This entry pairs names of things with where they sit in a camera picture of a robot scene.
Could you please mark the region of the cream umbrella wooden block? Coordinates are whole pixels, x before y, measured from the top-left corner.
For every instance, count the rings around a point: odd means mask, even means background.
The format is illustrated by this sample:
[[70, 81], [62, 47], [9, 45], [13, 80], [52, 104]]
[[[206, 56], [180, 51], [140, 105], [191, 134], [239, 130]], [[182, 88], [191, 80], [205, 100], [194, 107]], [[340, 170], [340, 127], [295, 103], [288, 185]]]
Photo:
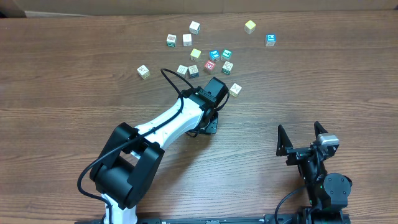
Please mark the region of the cream umbrella wooden block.
[[234, 83], [231, 86], [231, 88], [229, 89], [229, 94], [236, 98], [239, 95], [241, 90], [242, 90], [242, 87], [240, 85], [238, 85], [237, 83]]

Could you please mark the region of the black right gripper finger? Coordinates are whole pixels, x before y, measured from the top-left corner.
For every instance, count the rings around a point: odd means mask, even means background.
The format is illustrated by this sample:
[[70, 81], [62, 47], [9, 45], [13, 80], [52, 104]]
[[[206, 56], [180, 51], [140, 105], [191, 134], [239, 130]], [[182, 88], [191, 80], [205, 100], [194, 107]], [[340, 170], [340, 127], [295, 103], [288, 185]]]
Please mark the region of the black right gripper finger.
[[287, 156], [290, 154], [294, 147], [281, 124], [278, 125], [277, 138], [276, 156]]
[[325, 135], [328, 134], [328, 131], [318, 122], [314, 122], [314, 132], [315, 132], [315, 137], [317, 138], [319, 135]]

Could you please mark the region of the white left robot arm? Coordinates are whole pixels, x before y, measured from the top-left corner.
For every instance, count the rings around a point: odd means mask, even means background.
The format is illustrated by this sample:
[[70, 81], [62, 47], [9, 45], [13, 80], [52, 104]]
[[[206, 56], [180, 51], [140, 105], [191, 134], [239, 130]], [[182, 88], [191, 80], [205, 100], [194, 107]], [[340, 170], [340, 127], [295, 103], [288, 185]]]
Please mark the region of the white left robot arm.
[[150, 188], [165, 150], [185, 133], [214, 134], [228, 87], [213, 77], [182, 91], [176, 103], [145, 124], [118, 125], [91, 168], [105, 214], [99, 223], [137, 223], [136, 206]]

